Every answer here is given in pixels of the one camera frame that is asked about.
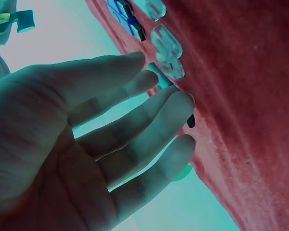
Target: red cloth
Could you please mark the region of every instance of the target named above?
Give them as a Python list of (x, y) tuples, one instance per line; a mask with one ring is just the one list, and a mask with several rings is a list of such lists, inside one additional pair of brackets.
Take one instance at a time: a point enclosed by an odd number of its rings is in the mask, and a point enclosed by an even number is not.
[(176, 36), (186, 75), (175, 84), (196, 100), (196, 127), (183, 133), (197, 137), (198, 176), (241, 230), (289, 231), (289, 0), (163, 0), (157, 23), (134, 5), (142, 43), (106, 1), (86, 1), (122, 53), (156, 63), (152, 28)]

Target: clear plastic bead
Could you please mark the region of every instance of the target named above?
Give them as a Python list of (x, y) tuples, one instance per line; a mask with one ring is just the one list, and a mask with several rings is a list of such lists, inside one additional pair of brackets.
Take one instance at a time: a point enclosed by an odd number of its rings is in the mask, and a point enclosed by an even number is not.
[(166, 6), (162, 0), (145, 0), (145, 6), (148, 17), (154, 22), (157, 22), (166, 14)]
[(151, 41), (167, 60), (179, 59), (183, 54), (182, 45), (163, 24), (153, 28)]
[(185, 71), (179, 59), (167, 60), (164, 55), (157, 52), (156, 60), (161, 70), (170, 78), (178, 81), (185, 76)]

